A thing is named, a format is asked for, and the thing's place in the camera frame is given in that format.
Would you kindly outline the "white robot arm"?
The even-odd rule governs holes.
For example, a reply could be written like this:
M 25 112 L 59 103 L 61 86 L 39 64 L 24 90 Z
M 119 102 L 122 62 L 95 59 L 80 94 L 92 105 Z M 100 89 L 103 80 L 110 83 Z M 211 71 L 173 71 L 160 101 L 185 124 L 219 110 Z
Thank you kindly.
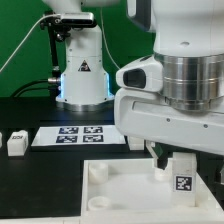
M 119 0 L 43 0 L 66 35 L 58 106 L 114 103 L 131 148 L 163 143 L 224 156 L 224 0 L 127 0 L 131 21 L 155 35 L 153 52 L 119 69 L 110 95 L 101 30 L 85 7 Z

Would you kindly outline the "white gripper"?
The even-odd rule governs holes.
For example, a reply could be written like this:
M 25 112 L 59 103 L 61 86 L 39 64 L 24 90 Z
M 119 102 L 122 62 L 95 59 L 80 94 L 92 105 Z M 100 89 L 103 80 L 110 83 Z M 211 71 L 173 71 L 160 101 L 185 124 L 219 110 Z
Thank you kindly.
M 155 94 L 121 88 L 115 96 L 114 120 L 123 135 L 146 140 L 159 169 L 168 164 L 159 143 L 224 156 L 223 112 L 179 111 Z

